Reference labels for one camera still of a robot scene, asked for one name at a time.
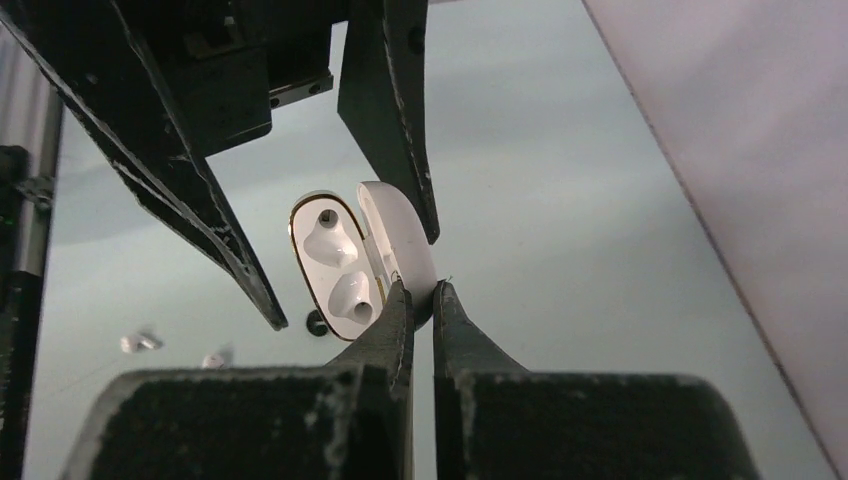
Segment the white earbud charging case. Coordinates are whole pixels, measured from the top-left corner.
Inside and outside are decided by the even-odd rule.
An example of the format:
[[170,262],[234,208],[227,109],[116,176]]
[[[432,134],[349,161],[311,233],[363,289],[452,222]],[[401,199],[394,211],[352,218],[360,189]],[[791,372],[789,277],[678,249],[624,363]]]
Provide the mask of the white earbud charging case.
[[288,232],[316,309],[339,339],[353,341],[379,317],[394,282],[411,295],[416,326],[433,312],[438,283],[424,228],[407,197],[380,182],[358,184],[361,213],[332,191],[293,206]]

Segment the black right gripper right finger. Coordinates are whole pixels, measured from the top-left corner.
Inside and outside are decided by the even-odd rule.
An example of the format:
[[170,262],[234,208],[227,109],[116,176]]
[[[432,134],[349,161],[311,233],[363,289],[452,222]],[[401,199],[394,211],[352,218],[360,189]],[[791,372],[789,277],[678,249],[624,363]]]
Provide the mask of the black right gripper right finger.
[[532,371],[433,294],[442,479],[757,479],[736,416],[683,374]]

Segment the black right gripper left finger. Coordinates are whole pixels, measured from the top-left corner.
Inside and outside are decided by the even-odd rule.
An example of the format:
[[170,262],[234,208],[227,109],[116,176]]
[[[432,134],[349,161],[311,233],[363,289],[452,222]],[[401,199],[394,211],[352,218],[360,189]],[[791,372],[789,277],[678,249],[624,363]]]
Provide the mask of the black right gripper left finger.
[[401,281],[327,364],[142,370],[93,405],[65,479],[403,479],[414,309]]

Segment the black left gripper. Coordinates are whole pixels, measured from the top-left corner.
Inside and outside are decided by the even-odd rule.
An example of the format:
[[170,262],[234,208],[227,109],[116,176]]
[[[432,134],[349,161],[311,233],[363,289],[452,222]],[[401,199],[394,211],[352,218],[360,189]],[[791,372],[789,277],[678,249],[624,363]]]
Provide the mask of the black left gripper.
[[288,320],[206,157],[328,90],[348,20],[338,114],[429,244],[440,224],[426,147],[426,1],[4,1],[1,22],[138,203],[225,270],[279,331]]

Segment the white earbud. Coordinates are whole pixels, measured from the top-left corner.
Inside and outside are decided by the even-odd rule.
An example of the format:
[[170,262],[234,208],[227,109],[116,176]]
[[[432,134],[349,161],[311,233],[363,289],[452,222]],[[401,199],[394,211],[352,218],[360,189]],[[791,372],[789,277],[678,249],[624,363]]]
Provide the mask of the white earbud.
[[131,333],[121,337],[119,340],[120,349],[126,354],[155,351],[160,349],[162,345],[163,343],[155,336],[144,332]]
[[216,370],[226,368],[229,365],[229,360],[227,359],[227,355],[222,352],[214,352],[210,353],[203,357],[201,361],[201,368],[204,370]]

